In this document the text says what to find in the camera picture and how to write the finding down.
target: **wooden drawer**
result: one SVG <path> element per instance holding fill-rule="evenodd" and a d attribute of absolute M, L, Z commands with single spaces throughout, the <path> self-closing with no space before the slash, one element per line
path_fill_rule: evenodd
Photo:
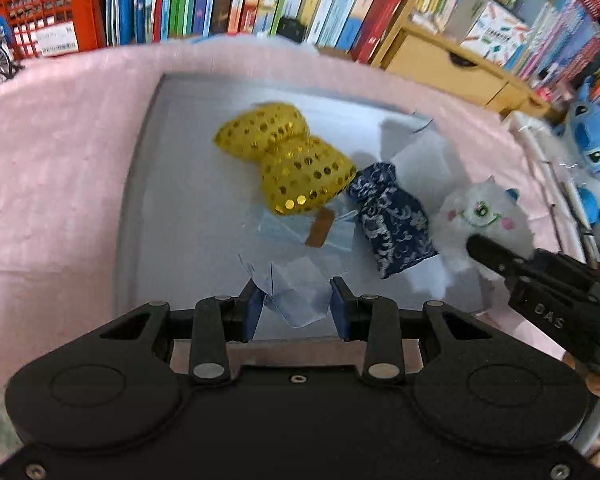
<path fill-rule="evenodd" d="M 386 70 L 480 106 L 486 106 L 506 83 L 480 66 L 452 63 L 446 49 L 415 36 L 404 38 Z"/>

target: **light blue plastic packet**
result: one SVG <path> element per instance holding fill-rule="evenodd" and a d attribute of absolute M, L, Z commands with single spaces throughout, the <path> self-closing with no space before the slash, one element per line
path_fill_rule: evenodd
<path fill-rule="evenodd" d="M 329 229 L 325 247 L 350 252 L 353 244 L 353 234 L 356 230 L 355 219 L 358 210 L 352 202 L 343 195 L 338 195 L 325 205 L 331 209 L 336 218 Z M 309 237 L 311 225 L 314 223 L 317 212 L 311 215 L 279 216 L 262 207 L 262 216 L 257 232 L 263 236 L 297 242 L 303 244 Z"/>

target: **drawer handle cutout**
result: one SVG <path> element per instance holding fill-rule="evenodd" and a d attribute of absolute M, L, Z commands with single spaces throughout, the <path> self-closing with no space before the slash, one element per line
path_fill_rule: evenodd
<path fill-rule="evenodd" d="M 454 54 L 453 52 L 449 53 L 449 61 L 460 68 L 473 68 L 474 66 L 477 66 L 475 63 L 469 61 L 468 59 L 465 59 L 462 56 L 458 56 L 458 54 Z"/>

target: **pink tablecloth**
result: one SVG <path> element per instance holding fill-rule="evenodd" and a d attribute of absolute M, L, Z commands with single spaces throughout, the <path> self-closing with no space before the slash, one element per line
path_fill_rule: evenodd
<path fill-rule="evenodd" d="M 36 62 L 0 86 L 0 388 L 22 365 L 110 319 L 126 173 L 165 72 L 268 78 L 428 114 L 474 181 L 493 174 L 522 190 L 536 244 L 558 248 L 541 183 L 498 116 L 414 82 L 237 43 L 117 48 Z"/>

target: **fluffy white toy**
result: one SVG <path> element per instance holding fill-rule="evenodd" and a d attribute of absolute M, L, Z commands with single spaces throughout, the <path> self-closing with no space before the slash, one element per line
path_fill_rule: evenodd
<path fill-rule="evenodd" d="M 505 190 L 493 177 L 480 184 L 459 188 L 447 196 L 429 225 L 430 238 L 447 268 L 461 272 L 478 265 L 486 278 L 496 276 L 469 257 L 466 242 L 473 234 L 490 238 L 523 258 L 531 257 L 534 236 L 517 200 L 516 190 Z"/>

